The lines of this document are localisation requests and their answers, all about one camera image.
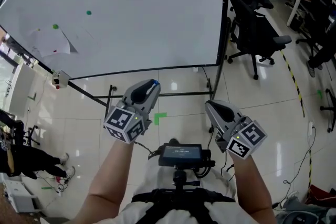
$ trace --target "shoe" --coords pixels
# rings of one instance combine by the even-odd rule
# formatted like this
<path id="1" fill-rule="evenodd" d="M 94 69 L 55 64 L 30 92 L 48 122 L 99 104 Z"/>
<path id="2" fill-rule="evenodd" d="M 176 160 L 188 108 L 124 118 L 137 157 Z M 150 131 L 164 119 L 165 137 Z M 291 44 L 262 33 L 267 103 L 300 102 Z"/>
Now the shoe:
<path id="1" fill-rule="evenodd" d="M 179 145 L 179 141 L 175 138 L 172 138 L 169 140 L 170 145 Z"/>
<path id="2" fill-rule="evenodd" d="M 59 158 L 59 160 L 61 161 L 61 163 L 60 163 L 61 166 L 64 166 L 68 159 L 69 159 L 69 154 L 64 153 L 63 156 L 61 158 Z"/>
<path id="3" fill-rule="evenodd" d="M 312 78 L 315 78 L 315 70 L 310 67 L 308 61 L 307 61 L 307 67 L 308 67 L 308 72 L 309 72 L 309 75 L 312 77 Z"/>
<path id="4" fill-rule="evenodd" d="M 66 180 L 70 180 L 70 179 L 75 175 L 76 170 L 75 170 L 75 168 L 72 166 L 72 167 L 70 167 L 69 169 L 67 169 L 65 172 L 67 173 Z"/>

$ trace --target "chair armrest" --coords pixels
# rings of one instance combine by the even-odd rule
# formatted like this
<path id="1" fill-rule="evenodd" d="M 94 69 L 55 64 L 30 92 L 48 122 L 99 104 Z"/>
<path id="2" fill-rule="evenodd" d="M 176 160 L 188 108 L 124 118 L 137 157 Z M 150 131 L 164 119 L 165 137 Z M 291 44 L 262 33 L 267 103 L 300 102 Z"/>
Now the chair armrest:
<path id="1" fill-rule="evenodd" d="M 281 36 L 281 37 L 274 37 L 273 41 L 278 45 L 284 45 L 292 42 L 290 36 Z"/>

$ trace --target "white t-shirt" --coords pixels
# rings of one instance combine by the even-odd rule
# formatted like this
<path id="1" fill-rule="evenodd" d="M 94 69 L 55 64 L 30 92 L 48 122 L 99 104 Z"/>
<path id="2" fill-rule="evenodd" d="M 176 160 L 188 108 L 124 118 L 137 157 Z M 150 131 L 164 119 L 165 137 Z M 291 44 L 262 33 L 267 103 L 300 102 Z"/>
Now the white t-shirt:
<path id="1" fill-rule="evenodd" d="M 150 193 L 157 188 L 173 189 L 173 167 L 163 167 L 158 165 L 159 156 L 151 158 L 146 166 L 144 182 L 137 188 L 134 195 L 141 193 Z M 221 193 L 223 196 L 234 198 L 235 187 L 233 180 L 229 182 L 231 175 L 224 172 L 224 177 L 214 169 L 211 169 L 209 174 L 201 179 L 197 179 L 191 170 L 185 170 L 187 173 L 187 181 L 200 180 L 200 188 Z M 184 189 L 193 189 L 193 186 L 185 186 Z M 210 202 L 204 203 L 209 210 L 209 215 L 213 221 L 219 224 L 239 223 L 239 224 L 258 224 L 249 214 L 247 214 L 236 202 Z M 122 212 L 114 219 L 106 219 L 99 224 L 135 224 L 153 206 L 152 202 L 132 202 L 128 204 Z M 191 217 L 188 211 L 171 210 L 166 216 L 160 219 L 157 224 L 197 224 L 194 217 Z"/>

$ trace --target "black strap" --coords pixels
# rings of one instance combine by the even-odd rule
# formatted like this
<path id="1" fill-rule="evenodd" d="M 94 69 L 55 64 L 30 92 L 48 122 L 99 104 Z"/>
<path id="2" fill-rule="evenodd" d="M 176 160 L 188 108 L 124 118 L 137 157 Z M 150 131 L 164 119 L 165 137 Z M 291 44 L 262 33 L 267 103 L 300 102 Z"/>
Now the black strap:
<path id="1" fill-rule="evenodd" d="M 199 224 L 215 224 L 217 222 L 211 219 L 204 202 L 235 202 L 222 194 L 202 188 L 184 190 L 179 196 L 175 194 L 175 190 L 155 189 L 151 193 L 135 195 L 132 202 L 137 201 L 152 202 L 154 205 L 136 224 L 155 224 L 174 209 L 189 211 Z"/>

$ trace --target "green corner marker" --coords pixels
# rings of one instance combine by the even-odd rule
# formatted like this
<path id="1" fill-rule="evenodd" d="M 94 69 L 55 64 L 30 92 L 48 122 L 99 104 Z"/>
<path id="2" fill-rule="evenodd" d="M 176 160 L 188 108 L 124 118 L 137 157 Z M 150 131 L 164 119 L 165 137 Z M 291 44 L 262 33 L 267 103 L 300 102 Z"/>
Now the green corner marker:
<path id="1" fill-rule="evenodd" d="M 154 125 L 159 125 L 159 118 L 167 117 L 167 112 L 154 114 Z"/>
<path id="2" fill-rule="evenodd" d="M 320 98 L 322 99 L 323 98 L 322 91 L 321 90 L 317 90 L 317 93 L 319 94 Z"/>

